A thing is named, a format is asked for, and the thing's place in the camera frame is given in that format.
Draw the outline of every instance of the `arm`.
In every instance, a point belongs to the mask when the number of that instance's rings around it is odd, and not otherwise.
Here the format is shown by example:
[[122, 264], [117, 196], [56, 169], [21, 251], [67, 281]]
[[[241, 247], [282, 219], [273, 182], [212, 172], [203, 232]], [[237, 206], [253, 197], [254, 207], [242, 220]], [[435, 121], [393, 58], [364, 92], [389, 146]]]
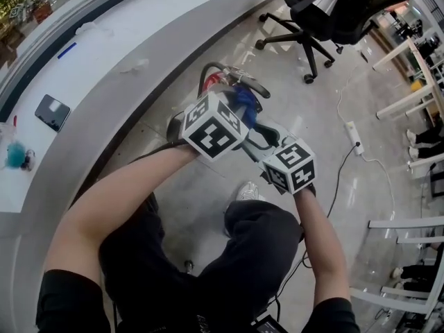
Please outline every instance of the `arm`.
[[100, 282], [99, 247], [164, 180], [197, 154], [190, 146], [160, 151], [129, 164], [86, 191], [63, 216], [45, 271], [62, 269]]
[[310, 190], [299, 191], [294, 199], [316, 278], [314, 306], [329, 298], [350, 300], [345, 256], [333, 226]]

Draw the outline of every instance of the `shoe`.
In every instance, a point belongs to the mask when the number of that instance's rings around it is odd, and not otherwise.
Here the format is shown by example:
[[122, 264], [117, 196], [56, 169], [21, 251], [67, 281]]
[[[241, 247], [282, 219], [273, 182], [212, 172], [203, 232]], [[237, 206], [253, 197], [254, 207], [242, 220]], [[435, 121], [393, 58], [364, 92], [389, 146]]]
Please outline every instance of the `shoe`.
[[419, 159], [419, 150], [414, 147], [409, 147], [409, 155], [412, 160], [416, 161]]
[[259, 188], [251, 181], [246, 182], [237, 192], [236, 200], [259, 200]]
[[399, 281], [399, 282], [394, 286], [394, 288], [395, 288], [395, 289], [398, 289], [398, 290], [403, 290], [403, 288], [404, 288], [404, 282], [403, 282], [403, 281]]
[[394, 268], [393, 271], [390, 274], [390, 277], [392, 279], [398, 279], [398, 278], [401, 277], [403, 272], [404, 272], [403, 268], [400, 268], [400, 267]]
[[414, 147], [416, 145], [416, 133], [413, 133], [410, 130], [407, 130], [406, 135], [407, 135], [407, 139], [410, 141], [410, 145], [412, 147]]

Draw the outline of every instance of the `gray floor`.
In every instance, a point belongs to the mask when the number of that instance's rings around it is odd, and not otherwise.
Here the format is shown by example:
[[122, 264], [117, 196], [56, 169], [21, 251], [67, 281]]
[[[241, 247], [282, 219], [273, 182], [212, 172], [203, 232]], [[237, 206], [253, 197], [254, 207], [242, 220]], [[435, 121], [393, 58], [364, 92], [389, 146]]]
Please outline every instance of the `gray floor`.
[[[221, 61], [245, 69], [268, 88], [272, 97], [261, 100], [264, 107], [261, 117], [272, 119], [302, 137], [317, 154], [318, 199], [328, 211], [339, 165], [351, 148], [336, 113], [340, 90], [351, 76], [343, 91], [341, 114], [346, 121], [355, 121], [365, 148], [364, 155], [376, 157], [388, 169], [395, 198], [394, 216], [419, 217], [421, 180], [412, 180], [405, 167], [409, 156], [404, 132], [407, 127], [416, 132], [425, 130], [424, 120], [420, 114], [410, 119], [403, 115], [383, 121], [375, 118], [376, 111], [407, 95], [409, 86], [392, 65], [387, 65], [383, 72], [371, 69], [370, 65], [384, 54], [370, 37], [362, 40], [360, 47], [347, 46], [342, 55], [336, 53], [333, 43], [323, 43], [336, 62], [332, 68], [326, 69], [323, 66], [325, 58], [316, 55], [319, 77], [312, 85], [304, 84], [302, 76], [309, 73], [309, 65], [300, 45], [285, 42], [267, 45], [263, 51], [254, 49], [259, 38], [288, 33], [272, 20], [265, 25], [259, 24], [257, 17], [264, 11], [289, 18], [283, 0], [276, 0], [220, 39], [141, 118], [102, 176], [165, 142], [167, 123], [177, 107], [197, 96], [202, 66], [209, 61]], [[360, 56], [359, 48], [369, 59], [369, 64]], [[236, 151], [215, 163], [200, 157], [156, 191], [166, 230], [164, 249], [176, 265], [181, 267], [185, 259], [192, 259], [196, 264], [194, 273], [198, 274], [220, 255], [227, 241], [223, 235], [222, 212], [232, 192], [244, 180], [254, 180], [268, 201], [297, 216], [292, 197], [279, 195], [259, 175], [259, 168], [246, 154]], [[436, 214], [426, 204], [424, 215]], [[338, 198], [330, 218], [343, 244], [353, 286], [377, 293], [387, 283], [394, 266], [412, 264], [417, 260], [416, 247], [395, 244], [398, 235], [412, 236], [415, 232], [367, 229], [369, 220], [391, 216], [389, 185], [381, 166], [350, 156], [341, 174]], [[304, 246], [301, 246], [296, 260], [300, 259], [303, 250]], [[313, 273], [305, 268], [299, 269], [281, 299], [282, 324], [289, 332], [300, 332], [304, 327], [312, 310], [313, 292]], [[358, 300], [353, 300], [353, 305], [364, 332], [381, 307]], [[275, 314], [274, 305], [271, 314]], [[397, 317], [399, 314], [393, 315], [384, 328], [378, 322], [371, 332], [389, 332]]]

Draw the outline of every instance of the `power strip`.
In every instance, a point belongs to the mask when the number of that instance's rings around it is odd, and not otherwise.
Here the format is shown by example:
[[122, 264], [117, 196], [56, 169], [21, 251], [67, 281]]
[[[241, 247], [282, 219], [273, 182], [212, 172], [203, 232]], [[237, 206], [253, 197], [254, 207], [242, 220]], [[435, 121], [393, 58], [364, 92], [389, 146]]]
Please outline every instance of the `power strip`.
[[364, 146], [362, 145], [361, 138], [359, 137], [359, 133], [356, 129], [355, 123], [353, 121], [347, 122], [345, 124], [345, 129], [347, 130], [350, 141], [352, 141], [352, 145], [355, 145], [357, 142], [359, 142], [359, 147], [355, 147], [355, 154], [361, 155], [364, 152]]

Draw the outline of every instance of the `black office chair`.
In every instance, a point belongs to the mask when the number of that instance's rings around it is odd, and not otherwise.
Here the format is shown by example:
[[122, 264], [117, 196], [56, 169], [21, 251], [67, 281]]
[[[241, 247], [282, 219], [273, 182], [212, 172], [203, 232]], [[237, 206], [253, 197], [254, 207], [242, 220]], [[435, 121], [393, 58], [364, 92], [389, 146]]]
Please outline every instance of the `black office chair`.
[[325, 67], [330, 68], [334, 62], [334, 58], [317, 40], [333, 41], [337, 47], [336, 51], [341, 54], [342, 47], [339, 44], [356, 44], [376, 26], [371, 17], [406, 0], [336, 0], [329, 14], [314, 5], [315, 1], [285, 0], [291, 9], [291, 20], [283, 20], [270, 13], [261, 15], [260, 22], [271, 18], [292, 33], [258, 40], [255, 45], [257, 49], [262, 50], [266, 44], [274, 42], [295, 41], [301, 44], [311, 68], [311, 74], [304, 75], [306, 84], [311, 84], [318, 75], [313, 48], [328, 58], [324, 63]]

